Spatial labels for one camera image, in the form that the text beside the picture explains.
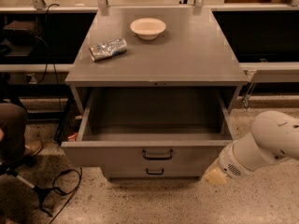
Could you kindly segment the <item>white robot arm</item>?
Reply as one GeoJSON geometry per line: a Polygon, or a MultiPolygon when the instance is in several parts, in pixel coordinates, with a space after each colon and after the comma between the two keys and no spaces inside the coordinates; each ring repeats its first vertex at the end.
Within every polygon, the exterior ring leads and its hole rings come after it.
{"type": "Polygon", "coordinates": [[[226,146],[206,169],[211,185],[240,180],[254,171],[289,159],[299,160],[299,119],[277,111],[259,114],[243,137],[226,146]]]}

